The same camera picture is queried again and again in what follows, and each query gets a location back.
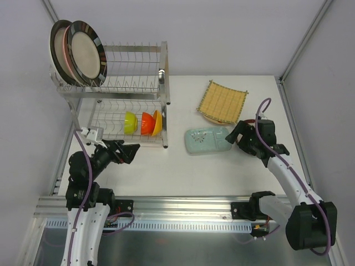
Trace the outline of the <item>yellow woven bamboo mat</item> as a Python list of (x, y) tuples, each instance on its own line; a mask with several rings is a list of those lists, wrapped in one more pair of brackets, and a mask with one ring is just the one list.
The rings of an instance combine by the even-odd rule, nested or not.
[(248, 91), (230, 89), (210, 80), (197, 111), (222, 124), (236, 124), (248, 94)]

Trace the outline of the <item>cream plate dark patterned rim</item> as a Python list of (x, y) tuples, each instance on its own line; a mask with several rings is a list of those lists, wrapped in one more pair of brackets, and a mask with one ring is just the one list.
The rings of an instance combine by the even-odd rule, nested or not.
[(64, 43), (75, 78), (86, 86), (103, 85), (108, 71), (107, 56), (95, 30), (84, 21), (74, 21), (66, 38)]

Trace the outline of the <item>pink and cream floral plate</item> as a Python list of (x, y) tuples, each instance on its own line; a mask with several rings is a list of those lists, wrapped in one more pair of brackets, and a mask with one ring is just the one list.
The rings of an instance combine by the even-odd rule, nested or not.
[(75, 69), (73, 68), (73, 64), (72, 64), (72, 61), (69, 56), (68, 47), (67, 47), (68, 30), (69, 30), (69, 27), (66, 27), (66, 29), (64, 30), (64, 35), (63, 35), (63, 49), (62, 50), (63, 50), (64, 61), (67, 66), (67, 69), (70, 73), (70, 76), (75, 80), (77, 85), (82, 85), (82, 83), (80, 82), (80, 80), (78, 79), (78, 77), (75, 73)]

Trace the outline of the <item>cream plate with metallic rim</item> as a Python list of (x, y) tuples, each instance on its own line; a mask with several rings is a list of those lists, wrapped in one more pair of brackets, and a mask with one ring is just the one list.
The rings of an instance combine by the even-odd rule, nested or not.
[(49, 50), (52, 66), (59, 76), (69, 85), (76, 85), (76, 80), (72, 77), (65, 63), (63, 55), (63, 37), (65, 30), (70, 26), (68, 20), (59, 20), (54, 23), (50, 32)]

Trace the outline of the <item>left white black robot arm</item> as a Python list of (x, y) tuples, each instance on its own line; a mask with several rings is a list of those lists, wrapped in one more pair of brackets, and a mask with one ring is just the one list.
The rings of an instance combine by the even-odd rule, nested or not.
[(69, 158), (69, 183), (65, 194), (68, 229), (62, 265), (97, 265), (105, 222), (115, 215), (115, 194), (95, 179), (110, 163), (132, 163), (139, 144), (105, 140), (94, 153), (85, 149)]

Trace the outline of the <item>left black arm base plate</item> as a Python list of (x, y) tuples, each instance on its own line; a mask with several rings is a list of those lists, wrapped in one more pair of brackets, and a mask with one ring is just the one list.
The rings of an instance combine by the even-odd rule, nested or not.
[(132, 199), (116, 199), (111, 209), (110, 215), (121, 214), (121, 217), (131, 217), (134, 210), (134, 201)]

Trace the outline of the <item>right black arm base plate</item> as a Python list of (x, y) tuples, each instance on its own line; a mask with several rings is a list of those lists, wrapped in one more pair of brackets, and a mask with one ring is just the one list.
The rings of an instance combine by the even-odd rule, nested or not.
[(231, 202), (231, 217), (232, 219), (251, 220), (250, 205), (248, 202)]

